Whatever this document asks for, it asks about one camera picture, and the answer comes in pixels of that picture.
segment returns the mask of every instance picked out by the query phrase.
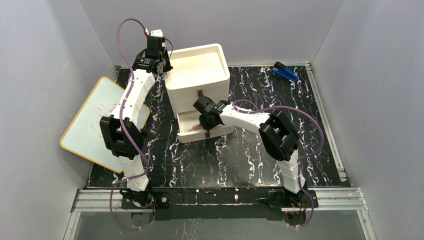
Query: open drawer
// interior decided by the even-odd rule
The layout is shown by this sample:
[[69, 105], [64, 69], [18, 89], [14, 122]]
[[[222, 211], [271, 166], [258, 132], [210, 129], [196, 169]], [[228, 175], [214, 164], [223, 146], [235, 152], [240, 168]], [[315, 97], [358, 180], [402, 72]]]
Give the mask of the open drawer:
[[178, 112], [179, 133], [177, 134], [180, 143], [190, 143], [208, 138], [215, 138], [230, 134], [234, 131], [233, 125], [218, 125], [212, 128], [209, 133], [205, 129], [189, 131], [194, 125], [199, 124], [200, 112], [197, 110]]

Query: blue stapler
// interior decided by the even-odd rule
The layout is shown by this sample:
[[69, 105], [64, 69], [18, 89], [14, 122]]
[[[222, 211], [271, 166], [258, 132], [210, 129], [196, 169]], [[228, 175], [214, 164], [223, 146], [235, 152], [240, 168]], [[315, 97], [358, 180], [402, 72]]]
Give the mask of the blue stapler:
[[298, 81], [298, 76], [288, 68], [286, 65], [282, 64], [281, 62], [277, 61], [274, 66], [271, 68], [271, 70], [282, 77], [285, 77], [293, 82]]

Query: white wall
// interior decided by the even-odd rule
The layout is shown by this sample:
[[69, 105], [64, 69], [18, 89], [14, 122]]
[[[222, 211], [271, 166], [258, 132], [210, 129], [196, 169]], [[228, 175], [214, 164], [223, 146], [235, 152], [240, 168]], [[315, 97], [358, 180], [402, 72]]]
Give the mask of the white wall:
[[59, 139], [114, 67], [78, 0], [0, 1], [1, 239], [62, 239], [90, 162]]
[[313, 63], [379, 239], [423, 239], [424, 2], [346, 0]]
[[[344, 0], [80, 0], [110, 59], [126, 66], [116, 44], [125, 18], [162, 29], [175, 49], [219, 43], [229, 65], [304, 63], [316, 56]], [[146, 47], [137, 23], [121, 30], [132, 61]]]

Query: white drawer unit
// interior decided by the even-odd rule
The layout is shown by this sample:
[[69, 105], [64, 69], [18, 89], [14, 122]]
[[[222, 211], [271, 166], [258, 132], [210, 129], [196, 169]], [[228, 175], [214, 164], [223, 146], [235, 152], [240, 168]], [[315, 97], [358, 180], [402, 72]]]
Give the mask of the white drawer unit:
[[205, 95], [214, 102], [229, 99], [230, 72], [219, 44], [174, 50], [170, 57], [173, 69], [165, 76], [166, 91], [174, 117], [178, 119], [178, 139], [181, 143], [230, 134], [231, 125], [206, 130], [189, 131], [199, 124], [200, 113], [193, 107]]

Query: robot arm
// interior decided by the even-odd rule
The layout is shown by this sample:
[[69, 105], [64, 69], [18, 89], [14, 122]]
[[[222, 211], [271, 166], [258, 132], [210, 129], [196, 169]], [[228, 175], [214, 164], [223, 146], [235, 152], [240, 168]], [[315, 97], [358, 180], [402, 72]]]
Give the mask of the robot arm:
[[200, 97], [193, 106], [201, 113], [199, 122], [207, 131], [223, 124], [241, 127], [260, 135], [266, 152], [278, 162], [284, 188], [300, 194], [299, 174], [300, 183], [305, 188], [305, 178], [298, 171], [299, 134], [281, 111], [246, 114], [233, 109], [228, 101], [214, 103], [206, 96]]
[[[126, 177], [144, 173], [144, 167], [141, 156], [121, 130], [121, 105], [126, 99], [125, 107], [122, 111], [122, 119], [129, 135], [138, 148], [142, 149], [143, 138], [146, 133], [141, 130], [142, 126], [137, 126], [137, 118], [149, 90], [156, 82], [157, 75], [172, 69], [165, 40], [161, 30], [154, 30], [147, 36], [147, 48], [137, 55], [132, 66], [134, 80], [130, 79], [130, 81], [133, 81], [133, 83], [128, 84], [111, 115], [102, 116], [100, 119], [100, 129], [106, 148], [116, 156]], [[131, 86], [131, 93], [126, 98], [125, 96]], [[146, 189], [148, 183], [149, 179], [144, 175], [128, 180], [127, 187], [133, 191], [140, 192]]]

